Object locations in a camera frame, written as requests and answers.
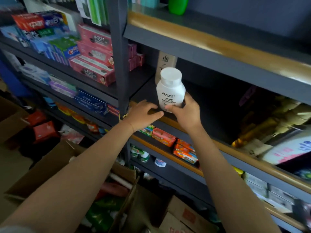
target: person's right hand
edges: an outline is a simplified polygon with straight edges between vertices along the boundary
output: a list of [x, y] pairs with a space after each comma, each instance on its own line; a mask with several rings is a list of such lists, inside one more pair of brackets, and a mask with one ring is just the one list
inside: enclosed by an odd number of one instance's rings
[[181, 127], [189, 133], [192, 129], [202, 126], [200, 119], [200, 106], [188, 92], [185, 94], [185, 102], [186, 105], [182, 109], [173, 105], [166, 105], [165, 109], [175, 114]]

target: shelf post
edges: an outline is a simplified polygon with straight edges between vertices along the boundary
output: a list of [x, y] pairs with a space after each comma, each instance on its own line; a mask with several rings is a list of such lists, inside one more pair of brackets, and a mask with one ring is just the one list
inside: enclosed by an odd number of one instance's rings
[[110, 32], [113, 45], [115, 76], [120, 116], [126, 114], [129, 103], [128, 45], [123, 32], [127, 23], [127, 0], [107, 0]]

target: beige bottle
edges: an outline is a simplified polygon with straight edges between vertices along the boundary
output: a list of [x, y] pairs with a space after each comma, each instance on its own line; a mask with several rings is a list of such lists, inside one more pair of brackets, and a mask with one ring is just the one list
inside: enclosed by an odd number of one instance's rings
[[159, 51], [158, 65], [155, 73], [155, 84], [161, 80], [161, 70], [167, 67], [175, 68], [178, 57]]

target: green bottle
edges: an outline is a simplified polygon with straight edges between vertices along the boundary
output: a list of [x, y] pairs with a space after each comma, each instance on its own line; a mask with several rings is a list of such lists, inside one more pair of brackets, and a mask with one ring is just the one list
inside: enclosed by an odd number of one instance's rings
[[175, 15], [183, 15], [187, 5], [188, 0], [169, 0], [169, 12]]

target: open cardboard box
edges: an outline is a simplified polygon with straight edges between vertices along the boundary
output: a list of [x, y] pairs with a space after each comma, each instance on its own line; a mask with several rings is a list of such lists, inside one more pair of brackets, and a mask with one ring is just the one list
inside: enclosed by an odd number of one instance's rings
[[216, 233], [217, 227], [173, 196], [159, 227], [161, 232]]
[[[72, 156], [78, 156], [85, 148], [68, 141], [61, 141], [54, 149], [45, 155], [32, 169], [30, 169], [20, 180], [18, 180], [6, 192], [6, 199], [10, 202], [24, 200], [30, 196], [38, 187], [45, 183], [50, 177], [60, 171], [69, 163]], [[121, 230], [120, 220], [124, 212], [129, 211], [136, 195], [136, 184], [139, 178], [136, 178], [136, 171], [114, 163], [111, 172], [120, 176], [133, 184], [126, 197], [122, 208], [116, 216], [108, 232], [119, 232]]]
[[0, 144], [24, 129], [24, 119], [29, 115], [23, 108], [0, 97]]

